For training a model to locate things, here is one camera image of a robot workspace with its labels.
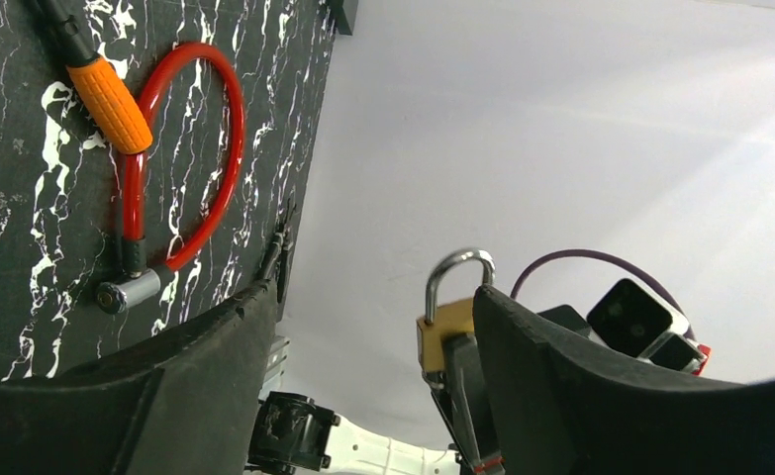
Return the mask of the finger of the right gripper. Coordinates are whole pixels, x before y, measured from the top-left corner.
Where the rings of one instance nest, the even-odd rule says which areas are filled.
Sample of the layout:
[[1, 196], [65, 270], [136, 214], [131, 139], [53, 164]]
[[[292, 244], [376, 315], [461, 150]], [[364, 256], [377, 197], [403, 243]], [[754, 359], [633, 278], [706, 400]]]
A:
[[437, 410], [451, 436], [461, 474], [504, 474], [475, 335], [461, 334], [443, 345], [444, 368], [429, 374]]

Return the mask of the brass padlock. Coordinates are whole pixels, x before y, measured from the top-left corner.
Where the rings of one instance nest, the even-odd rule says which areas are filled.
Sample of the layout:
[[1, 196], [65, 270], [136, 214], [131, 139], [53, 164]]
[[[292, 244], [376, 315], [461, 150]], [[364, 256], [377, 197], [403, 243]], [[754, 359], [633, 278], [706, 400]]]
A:
[[447, 304], [438, 302], [438, 288], [444, 276], [469, 261], [481, 264], [482, 285], [494, 283], [496, 266], [493, 257], [487, 250], [476, 247], [459, 249], [445, 256], [435, 265], [426, 283], [425, 312], [416, 320], [418, 361], [426, 378], [445, 370], [443, 345], [447, 340], [474, 333], [472, 297]]

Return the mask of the orange handled screwdriver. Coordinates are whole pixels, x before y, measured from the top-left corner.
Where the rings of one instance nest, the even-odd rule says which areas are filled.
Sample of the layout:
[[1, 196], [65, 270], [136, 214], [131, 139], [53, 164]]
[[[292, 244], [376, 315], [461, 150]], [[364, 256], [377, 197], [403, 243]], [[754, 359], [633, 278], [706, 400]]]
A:
[[152, 132], [130, 89], [92, 44], [91, 35], [59, 1], [39, 1], [74, 89], [96, 126], [119, 152], [152, 144]]

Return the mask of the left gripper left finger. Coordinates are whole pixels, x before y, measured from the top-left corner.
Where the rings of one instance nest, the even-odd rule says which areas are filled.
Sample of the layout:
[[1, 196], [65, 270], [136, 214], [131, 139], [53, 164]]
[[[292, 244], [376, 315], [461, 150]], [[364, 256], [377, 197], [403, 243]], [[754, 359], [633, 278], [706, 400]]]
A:
[[0, 383], [0, 474], [239, 474], [258, 411], [277, 287], [54, 378]]

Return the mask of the red cable lock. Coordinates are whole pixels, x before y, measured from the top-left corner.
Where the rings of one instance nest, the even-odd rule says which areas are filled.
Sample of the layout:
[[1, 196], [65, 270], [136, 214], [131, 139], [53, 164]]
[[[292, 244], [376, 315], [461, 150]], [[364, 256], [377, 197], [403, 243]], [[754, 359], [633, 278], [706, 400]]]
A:
[[[146, 131], [156, 126], [161, 104], [173, 101], [172, 82], [186, 67], [194, 68], [196, 79], [183, 101], [189, 115], [180, 120], [179, 134], [157, 150], [146, 141], [122, 155], [121, 258], [125, 276], [116, 282], [103, 282], [96, 290], [96, 303], [107, 314], [126, 312], [154, 297], [192, 264], [225, 218], [242, 181], [246, 136], [242, 86], [234, 67], [218, 48], [199, 42], [183, 43], [165, 54], [136, 101], [142, 114], [140, 122]], [[223, 94], [218, 132], [224, 142], [217, 146], [205, 146], [188, 136], [197, 129], [193, 122], [201, 100], [210, 94], [210, 83], [201, 76], [204, 72], [218, 75]], [[172, 237], [156, 264], [149, 262], [145, 246], [147, 167], [151, 158], [167, 159], [178, 167], [161, 181], [163, 192], [170, 198], [167, 222]]]

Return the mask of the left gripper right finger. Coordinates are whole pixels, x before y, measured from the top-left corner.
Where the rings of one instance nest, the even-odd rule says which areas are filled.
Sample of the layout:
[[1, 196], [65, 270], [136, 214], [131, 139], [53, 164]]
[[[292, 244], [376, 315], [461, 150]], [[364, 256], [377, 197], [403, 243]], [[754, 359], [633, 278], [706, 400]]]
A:
[[775, 474], [775, 380], [650, 365], [489, 285], [473, 317], [508, 473]]

